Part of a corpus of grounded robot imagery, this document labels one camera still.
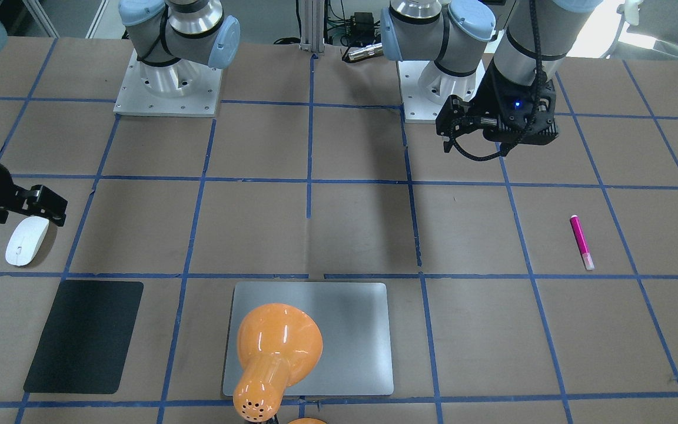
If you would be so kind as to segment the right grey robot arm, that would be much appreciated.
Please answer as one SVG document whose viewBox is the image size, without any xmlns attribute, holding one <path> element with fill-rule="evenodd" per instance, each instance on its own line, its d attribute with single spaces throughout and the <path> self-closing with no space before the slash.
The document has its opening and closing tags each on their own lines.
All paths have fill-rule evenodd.
<svg viewBox="0 0 678 424">
<path fill-rule="evenodd" d="M 213 117 L 222 72 L 236 56 L 241 26 L 219 1 L 121 1 L 134 46 L 115 112 L 139 117 Z M 23 188 L 0 164 L 0 224 L 8 215 L 62 227 L 68 202 L 45 185 Z"/>
</svg>

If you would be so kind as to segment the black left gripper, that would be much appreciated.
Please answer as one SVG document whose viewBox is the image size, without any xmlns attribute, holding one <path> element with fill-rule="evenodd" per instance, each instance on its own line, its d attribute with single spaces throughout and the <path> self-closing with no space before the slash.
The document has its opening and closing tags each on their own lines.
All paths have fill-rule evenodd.
<svg viewBox="0 0 678 424">
<path fill-rule="evenodd" d="M 495 62 L 488 65 L 476 96 L 468 102 L 450 95 L 436 116 L 436 133 L 442 136 L 445 153 L 455 148 L 468 154 L 457 141 L 459 136 L 483 130 L 487 140 L 517 144 L 547 145 L 559 136 L 554 117 L 556 90 L 544 71 L 538 88 L 506 78 Z M 468 115 L 478 123 L 469 121 Z"/>
</svg>

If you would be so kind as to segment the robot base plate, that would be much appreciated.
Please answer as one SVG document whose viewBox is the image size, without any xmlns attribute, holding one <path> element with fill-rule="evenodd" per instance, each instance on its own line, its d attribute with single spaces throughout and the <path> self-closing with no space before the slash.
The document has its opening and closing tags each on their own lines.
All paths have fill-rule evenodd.
<svg viewBox="0 0 678 424">
<path fill-rule="evenodd" d="M 135 117 L 214 118 L 222 76 L 222 69 L 184 59 L 151 67 L 132 51 L 113 111 Z"/>
<path fill-rule="evenodd" d="M 457 77 L 444 74 L 430 60 L 397 62 L 404 120 L 412 124 L 434 124 L 449 96 L 471 101 L 484 78 L 484 65 L 484 60 L 480 60 L 473 74 Z"/>
</svg>

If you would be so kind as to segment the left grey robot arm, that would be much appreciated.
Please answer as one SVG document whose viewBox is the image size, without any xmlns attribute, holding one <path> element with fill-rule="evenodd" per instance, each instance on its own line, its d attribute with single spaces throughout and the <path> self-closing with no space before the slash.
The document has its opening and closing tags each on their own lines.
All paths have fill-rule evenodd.
<svg viewBox="0 0 678 424">
<path fill-rule="evenodd" d="M 419 86 L 440 107 L 435 125 L 444 152 L 489 161 L 558 137 L 552 78 L 598 5 L 518 1 L 479 83 L 497 27 L 485 3 L 392 1 L 380 16 L 380 39 L 389 60 L 426 62 Z"/>
</svg>

